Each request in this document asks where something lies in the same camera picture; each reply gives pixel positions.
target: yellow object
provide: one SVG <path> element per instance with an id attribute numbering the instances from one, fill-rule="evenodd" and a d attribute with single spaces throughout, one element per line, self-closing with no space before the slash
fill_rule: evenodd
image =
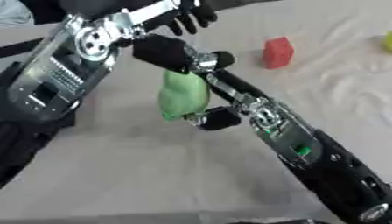
<path id="1" fill-rule="evenodd" d="M 390 53 L 392 53 L 392 31 L 390 31 L 387 36 L 385 36 L 384 39 L 384 48 L 389 51 Z"/>

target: red block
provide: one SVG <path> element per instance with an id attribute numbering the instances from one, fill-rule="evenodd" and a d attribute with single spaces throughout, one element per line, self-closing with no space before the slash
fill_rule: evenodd
<path id="1" fill-rule="evenodd" d="M 268 69 L 286 67 L 294 55 L 294 48 L 287 38 L 274 38 L 265 43 L 262 60 Z"/>

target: green object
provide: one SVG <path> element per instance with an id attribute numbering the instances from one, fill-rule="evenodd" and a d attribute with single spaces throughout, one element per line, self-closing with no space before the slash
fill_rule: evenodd
<path id="1" fill-rule="evenodd" d="M 164 73 L 164 86 L 158 98 L 164 119 L 178 120 L 185 115 L 202 112 L 209 100 L 209 87 L 196 74 Z"/>
<path id="2" fill-rule="evenodd" d="M 299 146 L 295 149 L 296 153 L 300 156 L 300 157 L 304 157 L 307 154 L 309 154 L 312 149 L 309 147 L 305 147 L 305 146 Z"/>
<path id="3" fill-rule="evenodd" d="M 384 48 L 392 53 L 392 31 L 385 36 L 384 42 L 383 42 Z"/>

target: green plush toy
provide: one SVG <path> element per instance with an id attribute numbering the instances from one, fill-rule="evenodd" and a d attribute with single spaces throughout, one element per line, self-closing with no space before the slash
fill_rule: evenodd
<path id="1" fill-rule="evenodd" d="M 164 73 L 164 85 L 158 99 L 164 119 L 173 121 L 185 115 L 203 112 L 209 100 L 209 87 L 196 74 Z"/>

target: table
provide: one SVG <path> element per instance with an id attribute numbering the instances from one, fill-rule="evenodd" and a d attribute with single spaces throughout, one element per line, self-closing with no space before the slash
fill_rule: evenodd
<path id="1" fill-rule="evenodd" d="M 388 0 L 251 4 L 220 12 L 219 22 L 185 39 L 200 50 L 233 53 L 231 72 L 291 105 L 390 182 L 392 55 L 380 39 L 392 29 L 391 6 Z M 51 27 L 9 29 L 0 43 L 36 38 Z M 296 49 L 292 64 L 263 69 L 263 42 L 281 36 Z M 78 127 L 0 192 L 0 219 L 192 214 L 200 220 L 208 214 L 213 218 L 201 220 L 333 220 L 246 123 L 206 133 L 165 122 L 156 102 L 162 73 L 124 52 L 85 101 Z"/>

